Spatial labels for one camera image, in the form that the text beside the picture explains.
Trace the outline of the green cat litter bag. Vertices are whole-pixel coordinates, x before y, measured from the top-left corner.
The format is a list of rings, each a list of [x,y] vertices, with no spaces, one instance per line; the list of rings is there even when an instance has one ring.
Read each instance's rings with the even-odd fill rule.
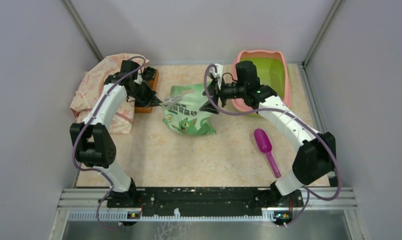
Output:
[[[162,122],[174,132],[190,135],[214,135],[216,130],[210,118],[211,113],[200,112],[199,108],[208,100],[203,95],[204,84],[174,85],[169,97],[182,96],[182,100],[169,109],[162,107],[164,117]]]

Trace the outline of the magenta plastic litter scoop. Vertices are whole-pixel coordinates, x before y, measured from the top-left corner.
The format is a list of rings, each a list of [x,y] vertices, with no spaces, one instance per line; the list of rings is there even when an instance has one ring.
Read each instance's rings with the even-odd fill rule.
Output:
[[[272,154],[272,144],[267,133],[263,129],[257,128],[254,130],[254,139],[260,152],[266,156],[274,176],[280,178],[281,173]]]

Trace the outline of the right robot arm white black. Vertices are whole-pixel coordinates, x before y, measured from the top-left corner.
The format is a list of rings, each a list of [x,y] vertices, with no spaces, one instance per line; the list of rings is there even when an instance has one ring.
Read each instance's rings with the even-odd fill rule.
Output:
[[[222,65],[210,64],[204,72],[207,102],[203,112],[243,116],[257,113],[271,122],[297,151],[291,170],[270,186],[270,199],[276,206],[285,205],[290,194],[305,187],[336,166],[335,137],[311,128],[294,114],[270,86],[261,84],[252,61],[236,65],[237,80],[225,83]]]

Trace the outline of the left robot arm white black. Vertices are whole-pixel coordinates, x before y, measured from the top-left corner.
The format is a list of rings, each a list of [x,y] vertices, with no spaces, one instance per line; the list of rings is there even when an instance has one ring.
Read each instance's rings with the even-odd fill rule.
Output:
[[[115,161],[117,149],[109,128],[124,102],[134,100],[142,108],[161,105],[157,93],[145,80],[145,65],[142,56],[122,61],[120,70],[106,78],[94,108],[81,123],[70,126],[74,166],[82,172],[100,173],[110,183],[110,191],[119,193],[119,201],[127,207],[138,202],[139,194],[131,189],[133,180]]]

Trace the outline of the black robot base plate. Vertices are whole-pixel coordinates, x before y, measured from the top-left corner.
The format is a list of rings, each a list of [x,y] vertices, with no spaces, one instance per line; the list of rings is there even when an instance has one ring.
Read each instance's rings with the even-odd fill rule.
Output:
[[[300,190],[280,196],[268,187],[132,187],[111,192],[106,201],[109,208],[141,208],[144,217],[250,217],[304,205]]]

